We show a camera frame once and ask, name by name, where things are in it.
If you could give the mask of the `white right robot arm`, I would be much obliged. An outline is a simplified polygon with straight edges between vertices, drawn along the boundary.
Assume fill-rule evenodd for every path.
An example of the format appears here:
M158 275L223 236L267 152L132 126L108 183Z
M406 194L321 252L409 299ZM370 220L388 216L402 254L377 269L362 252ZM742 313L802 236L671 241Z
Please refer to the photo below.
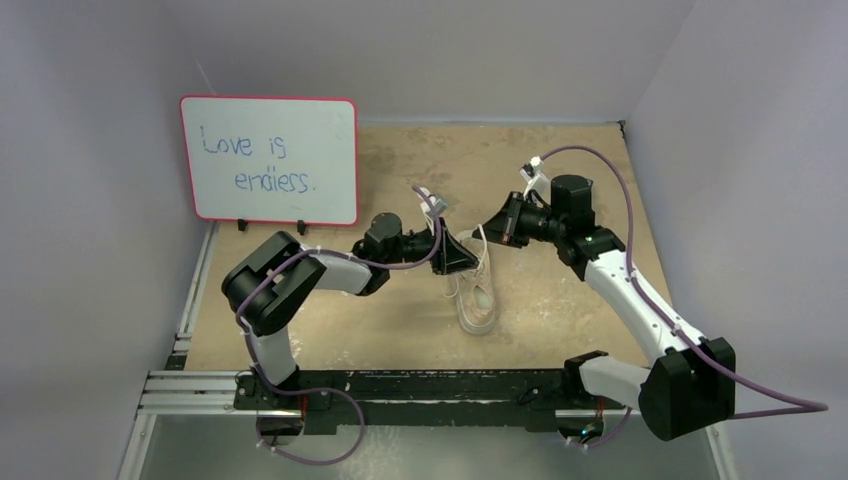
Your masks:
M625 243L596 223L589 179L557 176L550 194L550 202L536 203L531 193L511 193L474 237L513 248L531 240L553 244L559 260L606 301L651 363L639 367L602 351L568 359L561 371L564 399L584 407L605 397L629 407L663 441L730 419L732 346L680 318L633 267Z

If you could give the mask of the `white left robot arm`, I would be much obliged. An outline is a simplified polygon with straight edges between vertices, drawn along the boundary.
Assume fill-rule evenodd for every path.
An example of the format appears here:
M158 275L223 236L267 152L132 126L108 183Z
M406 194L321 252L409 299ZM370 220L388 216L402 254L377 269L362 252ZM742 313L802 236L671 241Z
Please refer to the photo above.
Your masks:
M454 238L443 219L421 231L406 232L394 213L381 213L351 252L307 247L279 231L225 276L222 293L246 337L253 372L262 379L259 395L272 408L297 399L298 366L288 325L310 294L332 290L369 296L393 270L429 264L436 275L480 266L477 255Z

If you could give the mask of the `beige canvas sneaker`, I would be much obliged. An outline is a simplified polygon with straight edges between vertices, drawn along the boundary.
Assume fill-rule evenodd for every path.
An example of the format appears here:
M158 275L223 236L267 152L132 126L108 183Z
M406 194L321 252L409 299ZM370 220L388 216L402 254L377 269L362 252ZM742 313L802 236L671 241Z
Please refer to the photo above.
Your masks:
M488 240L480 224L461 232L457 239L475 256L478 265L449 277L448 297L455 300L460 327L470 335L486 335L496 323Z

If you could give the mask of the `white shoelace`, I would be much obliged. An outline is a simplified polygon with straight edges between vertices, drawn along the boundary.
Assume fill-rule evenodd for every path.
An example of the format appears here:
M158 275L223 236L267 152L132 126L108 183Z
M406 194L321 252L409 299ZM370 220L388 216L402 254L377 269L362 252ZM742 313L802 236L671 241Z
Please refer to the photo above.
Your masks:
M480 265L450 278L453 289L451 296L460 302L464 313L470 312L475 317L488 315L495 304L488 242L475 237L475 234L481 233L482 226L478 225L457 235L461 244L479 258Z

